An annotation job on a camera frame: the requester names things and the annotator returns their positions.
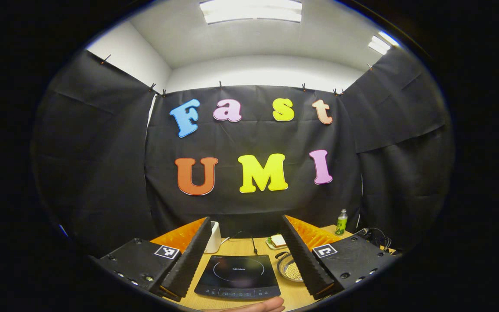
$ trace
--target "white wall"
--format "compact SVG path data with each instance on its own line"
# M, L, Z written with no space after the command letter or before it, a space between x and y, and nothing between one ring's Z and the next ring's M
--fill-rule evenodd
M174 69L167 93L222 85L282 85L332 91L346 89L362 71L312 58L250 55L201 62Z
M161 92L171 68L144 37L126 21L107 31L87 46L87 50Z

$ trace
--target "induction cooktop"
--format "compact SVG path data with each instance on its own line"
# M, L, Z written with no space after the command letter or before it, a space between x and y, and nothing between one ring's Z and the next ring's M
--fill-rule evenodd
M194 292L204 296L247 300L281 294L269 255L212 255Z

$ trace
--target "plastic bottle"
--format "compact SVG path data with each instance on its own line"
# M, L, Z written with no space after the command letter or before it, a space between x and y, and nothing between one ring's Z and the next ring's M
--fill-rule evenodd
M348 221L348 215L346 214L346 209L342 209L342 212L338 216L338 222L336 223L336 235L343 235L346 229L346 222Z

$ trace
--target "pink letter i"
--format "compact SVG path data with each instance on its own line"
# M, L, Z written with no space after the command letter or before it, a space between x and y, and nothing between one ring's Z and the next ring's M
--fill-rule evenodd
M315 162L315 171L317 172L317 177L315 178L315 184L325 184L332 181L332 176L328 174L327 168L327 154L328 152L324 149L314 150L309 153L309 156L313 158Z

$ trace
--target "clip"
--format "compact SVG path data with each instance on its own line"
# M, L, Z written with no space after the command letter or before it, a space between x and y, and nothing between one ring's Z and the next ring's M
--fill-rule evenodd
M106 57L106 58L103 60L103 62L99 63L99 65L103 65L103 63L105 63L105 61L107 61L107 59L109 58L109 56L108 56L108 57Z

